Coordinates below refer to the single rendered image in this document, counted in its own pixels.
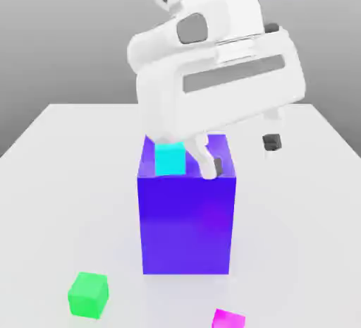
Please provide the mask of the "small cyan cube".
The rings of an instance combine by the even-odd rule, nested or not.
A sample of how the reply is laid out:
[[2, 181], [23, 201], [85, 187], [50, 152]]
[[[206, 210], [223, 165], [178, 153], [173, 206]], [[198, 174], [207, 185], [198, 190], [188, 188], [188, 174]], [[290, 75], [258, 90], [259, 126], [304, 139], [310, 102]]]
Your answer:
[[157, 176], [185, 175], [185, 147], [182, 142], [154, 145], [154, 168]]

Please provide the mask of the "small green cube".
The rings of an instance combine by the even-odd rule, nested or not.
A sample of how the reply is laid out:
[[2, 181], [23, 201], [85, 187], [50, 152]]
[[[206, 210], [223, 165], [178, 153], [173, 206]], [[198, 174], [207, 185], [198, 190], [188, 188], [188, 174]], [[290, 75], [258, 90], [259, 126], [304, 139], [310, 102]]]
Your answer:
[[98, 320], [109, 299], [107, 275], [79, 272], [68, 291], [72, 315]]

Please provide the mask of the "small magenta cube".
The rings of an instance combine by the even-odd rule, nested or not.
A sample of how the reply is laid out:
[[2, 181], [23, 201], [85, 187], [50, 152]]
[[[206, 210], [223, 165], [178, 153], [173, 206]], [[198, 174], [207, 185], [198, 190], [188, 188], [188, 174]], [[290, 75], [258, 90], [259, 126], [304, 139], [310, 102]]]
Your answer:
[[212, 320], [212, 328], [245, 328], [245, 316], [216, 309]]

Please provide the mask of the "large blue box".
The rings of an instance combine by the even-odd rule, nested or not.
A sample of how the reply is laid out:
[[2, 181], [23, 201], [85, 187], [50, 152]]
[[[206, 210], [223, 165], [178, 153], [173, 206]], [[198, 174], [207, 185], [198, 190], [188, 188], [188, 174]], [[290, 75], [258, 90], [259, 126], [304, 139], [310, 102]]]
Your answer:
[[201, 177], [185, 156], [186, 173], [156, 176], [154, 143], [146, 138], [137, 174], [144, 274], [228, 274], [236, 174], [224, 134], [211, 134], [208, 149], [222, 173]]

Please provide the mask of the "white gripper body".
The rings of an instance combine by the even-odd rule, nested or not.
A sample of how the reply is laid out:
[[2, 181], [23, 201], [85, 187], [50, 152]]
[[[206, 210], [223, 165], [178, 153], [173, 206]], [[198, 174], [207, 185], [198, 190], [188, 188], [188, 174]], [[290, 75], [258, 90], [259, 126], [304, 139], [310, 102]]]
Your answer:
[[137, 75], [145, 133], [155, 142], [185, 141], [304, 96], [297, 49], [283, 28], [167, 56]]

